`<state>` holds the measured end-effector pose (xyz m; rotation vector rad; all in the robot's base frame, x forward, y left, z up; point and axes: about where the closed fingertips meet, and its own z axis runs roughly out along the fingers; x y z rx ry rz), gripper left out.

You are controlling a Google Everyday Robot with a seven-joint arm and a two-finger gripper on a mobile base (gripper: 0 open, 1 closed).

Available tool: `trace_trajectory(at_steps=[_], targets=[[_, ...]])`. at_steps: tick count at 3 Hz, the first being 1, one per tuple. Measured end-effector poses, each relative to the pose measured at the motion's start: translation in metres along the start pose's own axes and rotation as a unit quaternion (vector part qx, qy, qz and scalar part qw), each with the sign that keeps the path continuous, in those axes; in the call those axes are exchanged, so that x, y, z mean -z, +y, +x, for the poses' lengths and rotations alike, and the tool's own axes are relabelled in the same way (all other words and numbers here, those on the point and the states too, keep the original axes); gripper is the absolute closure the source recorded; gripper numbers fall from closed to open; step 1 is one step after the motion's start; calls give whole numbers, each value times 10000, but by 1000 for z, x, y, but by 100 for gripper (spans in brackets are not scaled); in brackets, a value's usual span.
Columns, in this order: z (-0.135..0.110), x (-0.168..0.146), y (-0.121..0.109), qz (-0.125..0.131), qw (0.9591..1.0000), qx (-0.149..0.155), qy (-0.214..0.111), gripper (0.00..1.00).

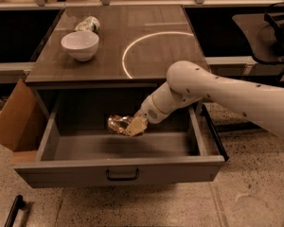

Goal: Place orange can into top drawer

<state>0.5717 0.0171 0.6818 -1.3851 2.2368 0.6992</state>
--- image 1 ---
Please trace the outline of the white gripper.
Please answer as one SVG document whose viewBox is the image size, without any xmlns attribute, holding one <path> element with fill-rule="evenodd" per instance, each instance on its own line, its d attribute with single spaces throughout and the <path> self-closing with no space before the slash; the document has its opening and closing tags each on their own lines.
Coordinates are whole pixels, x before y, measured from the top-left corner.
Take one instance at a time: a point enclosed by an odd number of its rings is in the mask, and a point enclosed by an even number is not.
<svg viewBox="0 0 284 227">
<path fill-rule="evenodd" d="M 138 117 L 135 117 L 127 126 L 123 132 L 124 135 L 135 136 L 142 133 L 147 128 L 147 122 L 149 124 L 159 124 L 166 118 L 166 115 L 155 107 L 151 99 L 145 99 L 143 101 L 140 109 L 135 113 L 135 116 Z"/>
</svg>

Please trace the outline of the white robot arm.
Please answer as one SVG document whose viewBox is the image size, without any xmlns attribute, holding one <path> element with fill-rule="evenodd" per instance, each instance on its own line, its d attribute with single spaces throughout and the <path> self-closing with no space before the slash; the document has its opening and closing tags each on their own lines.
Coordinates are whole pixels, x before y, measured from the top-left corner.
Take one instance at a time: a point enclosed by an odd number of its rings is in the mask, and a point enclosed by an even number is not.
<svg viewBox="0 0 284 227">
<path fill-rule="evenodd" d="M 214 182 L 197 183 L 183 197 L 139 201 L 134 225 L 284 227 L 284 88 L 218 77 L 179 61 L 149 101 L 169 114 L 193 97 L 208 98 L 261 130 L 227 134 L 232 158 Z"/>
</svg>

